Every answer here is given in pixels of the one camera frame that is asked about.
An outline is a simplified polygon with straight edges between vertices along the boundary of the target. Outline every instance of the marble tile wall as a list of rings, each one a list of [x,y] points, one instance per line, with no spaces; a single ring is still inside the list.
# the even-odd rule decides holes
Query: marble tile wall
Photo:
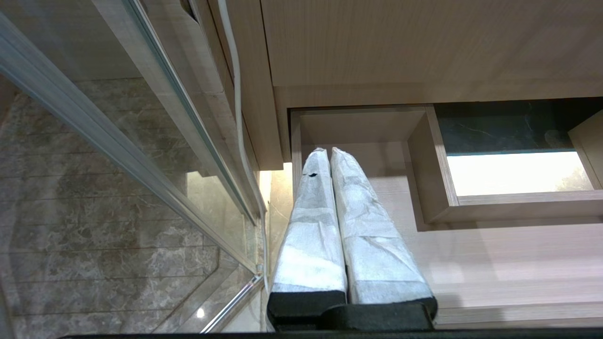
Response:
[[[144,81],[78,85],[186,193],[186,173],[202,166]],[[219,257],[199,230],[17,95],[0,125],[0,282],[16,338],[152,332],[204,301],[190,296]],[[230,276],[232,260],[223,262]]]

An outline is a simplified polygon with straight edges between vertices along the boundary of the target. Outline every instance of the wooden ceiling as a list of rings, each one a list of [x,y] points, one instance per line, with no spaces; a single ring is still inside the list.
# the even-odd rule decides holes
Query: wooden ceiling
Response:
[[[257,2],[285,160],[292,107],[603,95],[600,0]]]

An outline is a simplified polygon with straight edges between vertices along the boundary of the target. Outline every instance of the electrical wire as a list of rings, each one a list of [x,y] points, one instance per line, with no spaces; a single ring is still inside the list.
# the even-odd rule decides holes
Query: electrical wire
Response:
[[[245,175],[247,176],[247,180],[253,189],[253,194],[256,197],[257,206],[260,210],[260,222],[262,224],[262,241],[264,242],[264,264],[263,264],[263,273],[264,273],[264,288],[266,289],[266,293],[270,293],[270,289],[268,286],[268,243],[266,237],[266,205],[264,204],[264,200],[262,199],[262,195],[259,190],[259,186],[257,184],[256,178],[253,176],[251,172],[251,166],[249,165],[249,159],[247,158],[247,154],[245,152],[245,145],[243,144],[243,118],[241,114],[241,66],[239,64],[239,54],[236,50],[235,43],[235,35],[232,31],[232,26],[230,25],[230,18],[228,16],[228,8],[226,6],[226,0],[218,0],[218,6],[220,11],[220,17],[222,18],[222,24],[224,25],[224,32],[226,33],[226,41],[228,41],[228,46],[230,49],[230,57],[232,59],[232,68],[233,68],[233,76],[235,83],[235,119],[236,119],[236,137],[238,139],[239,144],[239,154],[241,155],[241,162],[243,164],[243,169],[245,170]]]

